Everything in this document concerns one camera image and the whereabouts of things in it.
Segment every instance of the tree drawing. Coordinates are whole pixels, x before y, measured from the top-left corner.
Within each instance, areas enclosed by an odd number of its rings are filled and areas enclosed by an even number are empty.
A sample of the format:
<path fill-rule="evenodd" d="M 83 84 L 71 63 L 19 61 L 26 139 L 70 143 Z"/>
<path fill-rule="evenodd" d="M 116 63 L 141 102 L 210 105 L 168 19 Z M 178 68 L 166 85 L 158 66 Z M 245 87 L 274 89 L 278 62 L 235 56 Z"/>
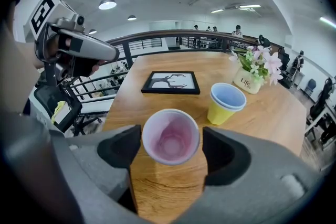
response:
<path fill-rule="evenodd" d="M 148 88 L 151 88 L 153 87 L 153 85 L 156 83 L 156 82 L 166 82 L 168 84 L 168 87 L 169 88 L 184 88 L 187 86 L 187 84 L 183 84 L 183 85 L 171 85 L 170 83 L 173 83 L 175 81 L 168 81 L 168 79 L 172 78 L 173 76 L 175 77 L 185 77 L 185 75 L 183 74 L 172 74 L 171 76 L 166 76 L 164 78 L 158 78 L 158 79 L 152 79 L 151 80 L 151 83 L 149 84 Z"/>

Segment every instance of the desk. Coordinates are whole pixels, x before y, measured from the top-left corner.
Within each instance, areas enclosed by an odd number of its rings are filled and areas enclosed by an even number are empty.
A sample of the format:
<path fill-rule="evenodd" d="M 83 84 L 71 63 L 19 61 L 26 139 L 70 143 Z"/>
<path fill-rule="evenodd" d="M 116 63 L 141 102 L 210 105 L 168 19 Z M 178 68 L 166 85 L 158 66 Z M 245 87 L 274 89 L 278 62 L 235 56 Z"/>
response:
<path fill-rule="evenodd" d="M 202 127 L 207 120 L 210 88 L 232 83 L 238 66 L 222 52 L 176 52 L 140 56 L 129 71 L 111 106 L 103 130 L 141 124 L 155 112 L 180 109 L 199 126 L 201 143 L 195 155 L 179 166 L 155 162 L 141 145 L 131 165 L 139 216 L 168 223 L 184 212 L 202 193 L 207 163 L 202 152 Z M 200 95 L 141 93 L 152 71 L 194 71 Z M 305 133 L 306 108 L 281 85 L 264 86 L 258 94 L 245 92 L 246 107 L 220 128 L 277 142 L 299 155 Z"/>
<path fill-rule="evenodd" d="M 328 113 L 332 120 L 336 123 L 336 113 L 335 109 L 332 107 L 332 104 L 330 100 L 326 100 L 324 109 L 320 113 L 320 115 L 317 116 L 317 118 L 307 127 L 307 129 L 304 131 L 304 133 L 308 133 L 310 129 L 312 129 L 317 122 L 323 117 L 324 114 Z"/>

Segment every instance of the pink plastic cup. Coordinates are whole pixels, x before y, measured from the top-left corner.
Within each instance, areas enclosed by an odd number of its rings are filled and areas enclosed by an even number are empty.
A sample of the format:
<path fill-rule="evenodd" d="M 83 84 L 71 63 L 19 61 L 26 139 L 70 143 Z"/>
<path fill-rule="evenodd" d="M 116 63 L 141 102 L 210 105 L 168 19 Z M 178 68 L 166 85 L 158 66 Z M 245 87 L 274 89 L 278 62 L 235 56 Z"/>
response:
<path fill-rule="evenodd" d="M 153 114 L 142 130 L 142 143 L 157 162 L 178 165 L 197 151 L 200 139 L 197 123 L 187 113 L 164 109 Z"/>

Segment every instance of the black picture frame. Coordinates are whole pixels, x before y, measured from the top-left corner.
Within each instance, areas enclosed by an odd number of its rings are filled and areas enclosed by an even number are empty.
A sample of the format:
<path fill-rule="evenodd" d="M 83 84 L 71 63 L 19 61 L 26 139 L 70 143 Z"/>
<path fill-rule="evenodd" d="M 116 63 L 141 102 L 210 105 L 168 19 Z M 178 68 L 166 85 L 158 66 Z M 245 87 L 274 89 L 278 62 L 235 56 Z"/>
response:
<path fill-rule="evenodd" d="M 176 74 L 191 74 L 194 83 L 194 89 L 184 89 L 184 88 L 150 88 L 149 85 L 152 81 L 152 77 L 156 73 L 176 73 Z M 153 71 L 148 79 L 146 80 L 144 86 L 141 89 L 142 93 L 168 93 L 168 94 L 200 94 L 200 89 L 192 71 Z"/>

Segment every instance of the picture frame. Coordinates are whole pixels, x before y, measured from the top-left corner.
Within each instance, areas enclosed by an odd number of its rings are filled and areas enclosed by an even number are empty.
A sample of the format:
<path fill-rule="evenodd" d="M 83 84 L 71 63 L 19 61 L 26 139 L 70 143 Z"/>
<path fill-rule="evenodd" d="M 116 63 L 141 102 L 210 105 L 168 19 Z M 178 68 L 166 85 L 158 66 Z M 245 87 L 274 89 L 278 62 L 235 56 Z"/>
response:
<path fill-rule="evenodd" d="M 142 93 L 200 94 L 192 71 L 152 71 Z"/>

